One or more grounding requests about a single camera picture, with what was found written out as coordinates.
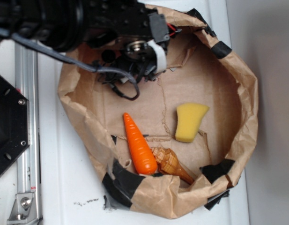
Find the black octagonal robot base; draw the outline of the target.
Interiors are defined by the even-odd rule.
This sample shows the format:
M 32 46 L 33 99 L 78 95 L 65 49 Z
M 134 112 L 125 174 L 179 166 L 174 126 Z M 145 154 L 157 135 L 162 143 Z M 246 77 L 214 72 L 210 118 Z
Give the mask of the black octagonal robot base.
M 29 147 L 29 101 L 0 75 L 0 177 Z

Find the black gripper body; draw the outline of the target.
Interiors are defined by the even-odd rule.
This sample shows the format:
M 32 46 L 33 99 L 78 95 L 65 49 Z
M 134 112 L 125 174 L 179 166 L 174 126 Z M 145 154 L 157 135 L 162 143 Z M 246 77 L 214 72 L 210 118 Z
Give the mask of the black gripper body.
M 86 1 L 85 41 L 102 49 L 102 59 L 131 73 L 137 82 L 155 80 L 166 70 L 168 44 L 181 29 L 166 22 L 156 8 L 136 0 Z

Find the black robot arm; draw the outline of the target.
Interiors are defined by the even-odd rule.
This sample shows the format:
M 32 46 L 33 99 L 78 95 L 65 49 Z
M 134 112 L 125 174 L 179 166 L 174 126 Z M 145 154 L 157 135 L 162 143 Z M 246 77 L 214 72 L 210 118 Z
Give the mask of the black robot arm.
M 171 38 L 180 32 L 156 8 L 136 0 L 0 0 L 0 30 L 58 52 L 85 43 L 104 65 L 153 81 L 166 69 Z

